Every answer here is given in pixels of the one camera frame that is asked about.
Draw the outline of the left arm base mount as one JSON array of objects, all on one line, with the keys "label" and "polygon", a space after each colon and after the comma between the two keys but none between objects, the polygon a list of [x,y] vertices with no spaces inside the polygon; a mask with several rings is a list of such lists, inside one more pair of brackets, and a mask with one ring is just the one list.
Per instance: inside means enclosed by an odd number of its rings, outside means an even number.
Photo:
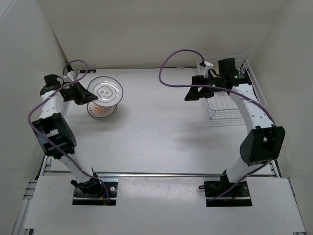
[{"label": "left arm base mount", "polygon": [[117,202],[118,181],[104,181],[106,187],[98,180],[90,179],[85,183],[75,180],[70,182],[74,186],[72,205],[77,206],[115,206]]}]

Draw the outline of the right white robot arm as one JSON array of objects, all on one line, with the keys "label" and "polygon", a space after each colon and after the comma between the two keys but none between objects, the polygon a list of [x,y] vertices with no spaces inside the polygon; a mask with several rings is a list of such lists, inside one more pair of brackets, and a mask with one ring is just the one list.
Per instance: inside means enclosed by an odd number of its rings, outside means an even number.
[{"label": "right white robot arm", "polygon": [[225,91],[238,107],[247,129],[239,159],[226,170],[227,179],[220,182],[221,193],[230,196],[242,177],[278,158],[286,133],[260,105],[249,75],[236,69],[234,58],[219,60],[218,72],[210,62],[203,61],[200,65],[204,67],[203,75],[193,76],[193,87],[185,100],[211,98],[215,92]]}]

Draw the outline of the orange sunburst plate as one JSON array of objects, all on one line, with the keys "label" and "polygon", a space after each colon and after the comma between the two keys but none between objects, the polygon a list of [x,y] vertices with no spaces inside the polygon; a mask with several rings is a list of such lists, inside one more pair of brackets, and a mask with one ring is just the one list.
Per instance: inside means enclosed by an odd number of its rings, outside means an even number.
[{"label": "orange sunburst plate", "polygon": [[93,118],[105,118],[109,115],[113,114],[116,110],[117,106],[111,106],[111,107],[103,107],[96,105],[93,102],[90,102],[87,104],[87,112],[89,115],[91,115]]}]

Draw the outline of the white plate green rim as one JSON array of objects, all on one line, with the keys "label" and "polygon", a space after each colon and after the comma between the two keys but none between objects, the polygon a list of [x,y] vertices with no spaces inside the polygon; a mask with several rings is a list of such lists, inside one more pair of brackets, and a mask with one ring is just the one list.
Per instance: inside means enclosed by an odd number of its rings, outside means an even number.
[{"label": "white plate green rim", "polygon": [[91,80],[88,91],[97,97],[93,103],[102,107],[115,106],[124,96],[121,84],[109,76],[99,76]]}]

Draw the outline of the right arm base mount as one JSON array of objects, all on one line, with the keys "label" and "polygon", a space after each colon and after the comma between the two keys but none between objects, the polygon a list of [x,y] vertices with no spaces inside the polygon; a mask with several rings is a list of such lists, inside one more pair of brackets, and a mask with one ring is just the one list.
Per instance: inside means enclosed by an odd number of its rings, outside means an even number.
[{"label": "right arm base mount", "polygon": [[206,206],[209,208],[252,206],[247,182],[230,183],[226,171],[218,181],[204,181],[198,189],[204,190]]}]

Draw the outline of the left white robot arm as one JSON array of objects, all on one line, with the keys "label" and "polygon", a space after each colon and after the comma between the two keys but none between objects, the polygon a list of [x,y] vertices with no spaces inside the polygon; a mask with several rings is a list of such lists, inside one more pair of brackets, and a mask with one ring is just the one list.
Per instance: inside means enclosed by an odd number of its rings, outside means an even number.
[{"label": "left white robot arm", "polygon": [[82,193],[97,197],[104,190],[103,185],[92,168],[85,170],[79,165],[75,156],[76,138],[62,115],[64,102],[73,100],[77,105],[84,105],[96,100],[97,96],[79,82],[61,83],[59,78],[56,74],[44,77],[45,86],[40,91],[44,102],[42,112],[30,125],[45,155],[62,162],[75,176],[71,184]]}]

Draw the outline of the metal rail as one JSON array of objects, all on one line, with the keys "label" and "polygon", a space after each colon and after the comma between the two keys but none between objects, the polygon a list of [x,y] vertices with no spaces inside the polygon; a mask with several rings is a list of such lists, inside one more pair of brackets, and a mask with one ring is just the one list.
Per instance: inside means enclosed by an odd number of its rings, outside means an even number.
[{"label": "metal rail", "polygon": [[[44,176],[70,176],[66,171],[45,171]],[[98,174],[101,178],[116,177],[219,177],[220,174],[196,174],[196,173],[110,173],[102,172]]]}]

